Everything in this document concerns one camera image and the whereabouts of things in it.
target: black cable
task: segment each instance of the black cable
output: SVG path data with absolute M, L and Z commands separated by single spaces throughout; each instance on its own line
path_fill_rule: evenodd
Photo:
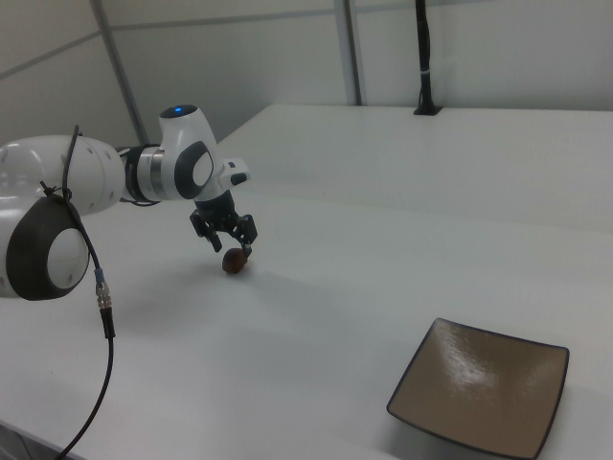
M 138 206 L 139 208 L 150 208 L 151 206 L 155 206 L 156 204 L 160 204 L 162 201 L 151 201 L 149 203 L 139 203 L 138 201 L 130 201 L 129 199 L 120 198 L 122 203 L 130 203 L 134 206 Z
M 70 148 L 68 149 L 68 156 L 66 157 L 66 164 L 64 165 L 64 172 L 61 177 L 61 189 L 64 195 L 64 200 L 66 200 L 66 206 L 68 211 L 70 211 L 71 216 L 73 217 L 73 221 L 77 226 L 77 229 L 83 235 L 83 239 L 85 240 L 85 244 L 87 244 L 87 250 L 92 256 L 92 261 L 94 261 L 94 267 L 100 269 L 100 261 L 98 260 L 98 255 L 96 254 L 96 250 L 94 249 L 94 245 L 92 241 L 89 239 L 89 235 L 85 231 L 85 227 L 83 226 L 83 222 L 80 220 L 79 212 L 77 208 L 70 202 L 70 198 L 72 197 L 72 193 L 68 188 L 68 170 L 70 169 L 70 162 L 73 158 L 73 152 L 75 151 L 75 144 L 77 143 L 77 137 L 79 136 L 79 125 L 75 125 L 75 130 L 73 132 L 73 138 L 70 141 Z
M 113 370 L 113 357 L 114 357 L 113 337 L 111 336 L 111 337 L 108 337 L 108 364 L 106 364 L 106 375 L 104 376 L 104 383 L 102 384 L 102 389 L 100 390 L 100 395 L 98 396 L 96 405 L 94 405 L 94 409 L 92 410 L 91 414 L 89 414 L 87 421 L 85 422 L 83 427 L 80 429 L 79 433 L 77 433 L 77 436 L 75 436 L 75 438 L 70 442 L 70 444 L 66 446 L 66 448 L 62 452 L 60 452 L 54 458 L 54 460 L 61 460 L 62 458 L 65 458 L 66 455 L 68 455 L 68 452 L 70 452 L 70 450 L 80 440 L 83 434 L 85 434 L 85 431 L 87 431 L 87 428 L 89 428 L 89 426 L 91 425 L 92 421 L 94 420 L 94 417 L 96 417 L 96 414 L 98 413 L 98 409 L 100 409 L 102 400 L 104 399 L 104 395 L 106 394 L 106 388 L 108 388 L 108 383 L 111 379 L 111 372 Z
M 79 211 L 77 208 L 70 202 L 72 198 L 72 192 L 68 188 L 68 171 L 70 169 L 70 162 L 73 157 L 73 152 L 75 150 L 75 144 L 77 143 L 77 137 L 79 136 L 79 125 L 75 126 L 75 130 L 73 132 L 72 140 L 70 141 L 70 148 L 68 149 L 68 155 L 66 156 L 66 163 L 64 165 L 64 171 L 61 179 L 61 190 L 64 196 L 64 200 L 66 202 L 66 207 L 70 211 L 70 214 L 77 226 L 78 230 L 83 236 L 85 243 L 87 244 L 87 249 L 89 250 L 90 255 L 92 256 L 92 260 L 94 261 L 94 266 L 96 267 L 96 292 L 98 294 L 98 304 L 100 306 L 100 313 L 102 317 L 102 324 L 104 326 L 104 336 L 108 339 L 108 363 L 106 364 L 106 375 L 104 376 L 104 383 L 102 384 L 102 389 L 100 391 L 100 395 L 96 400 L 96 404 L 92 409 L 89 417 L 85 421 L 85 424 L 81 427 L 77 436 L 70 442 L 66 448 L 60 452 L 54 460 L 61 460 L 68 452 L 75 446 L 75 444 L 80 440 L 80 438 L 85 434 L 87 428 L 91 425 L 92 421 L 96 417 L 98 413 L 98 409 L 102 404 L 102 400 L 104 399 L 104 395 L 106 394 L 106 389 L 108 388 L 108 383 L 111 379 L 111 372 L 113 371 L 113 356 L 114 356 L 114 348 L 113 348 L 113 337 L 115 336 L 115 329 L 113 326 L 113 309 L 110 307 L 110 296 L 108 294 L 108 286 L 104 281 L 104 275 L 102 269 L 100 267 L 100 262 L 98 260 L 98 255 L 96 254 L 96 250 L 94 249 L 94 245 L 89 239 L 89 235 L 85 231 L 85 227 L 83 226 L 83 222 L 80 219 Z M 55 189 L 48 189 L 45 184 L 42 184 L 45 188 L 45 193 L 52 193 Z

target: metal connector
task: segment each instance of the metal connector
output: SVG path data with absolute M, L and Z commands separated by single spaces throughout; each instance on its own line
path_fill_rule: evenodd
M 106 281 L 96 283 L 96 295 L 98 296 L 98 307 L 100 309 L 110 309 L 113 306 L 110 290 L 108 289 Z

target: pole base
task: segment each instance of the pole base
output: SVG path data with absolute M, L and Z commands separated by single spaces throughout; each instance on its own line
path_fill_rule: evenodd
M 415 115 L 426 115 L 430 117 L 434 117 L 437 113 L 441 111 L 442 107 L 437 107 L 435 105 L 418 107 L 413 112 Z

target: white wall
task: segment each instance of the white wall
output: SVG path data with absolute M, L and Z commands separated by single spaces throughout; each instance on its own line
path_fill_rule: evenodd
M 151 141 L 157 117 L 196 104 L 217 140 L 272 103 L 350 104 L 336 0 L 104 0 Z
M 613 110 L 610 0 L 428 0 L 435 102 Z M 415 2 L 355 0 L 369 105 L 417 103 Z
M 42 134 L 138 143 L 89 2 L 0 2 L 0 145 Z

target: black pole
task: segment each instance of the black pole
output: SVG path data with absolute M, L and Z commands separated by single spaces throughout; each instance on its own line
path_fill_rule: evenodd
M 415 1 L 415 13 L 418 19 L 418 43 L 420 46 L 421 91 L 416 115 L 436 115 L 442 107 L 436 107 L 432 101 L 430 84 L 430 30 L 425 16 L 425 0 Z

